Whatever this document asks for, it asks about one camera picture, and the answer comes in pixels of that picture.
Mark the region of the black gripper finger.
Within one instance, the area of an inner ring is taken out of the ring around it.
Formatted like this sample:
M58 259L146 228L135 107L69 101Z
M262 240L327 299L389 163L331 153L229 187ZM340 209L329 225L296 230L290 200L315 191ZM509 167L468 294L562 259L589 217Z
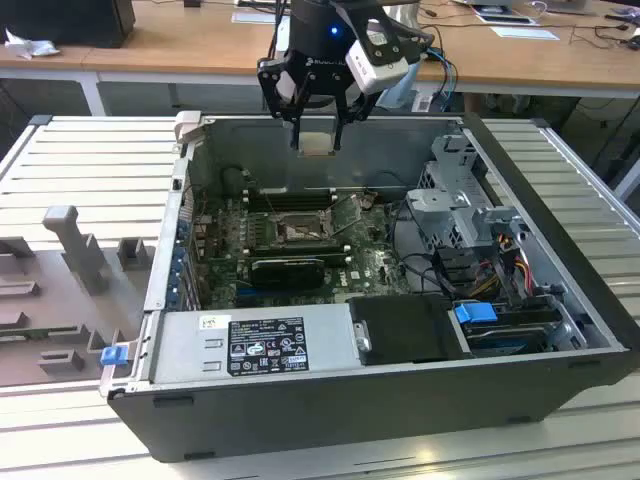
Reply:
M299 148L301 117L312 95L316 74L299 52L287 53L282 59L261 58L257 62L257 79L264 100L274 119L292 125L290 147ZM278 84L289 79L293 84L288 97L282 96Z
M374 107L374 95L361 93L356 100L348 104L346 91L353 81L346 82L342 75L334 74L334 100L337 117L333 132L333 150L341 149L344 127L356 121L365 121Z

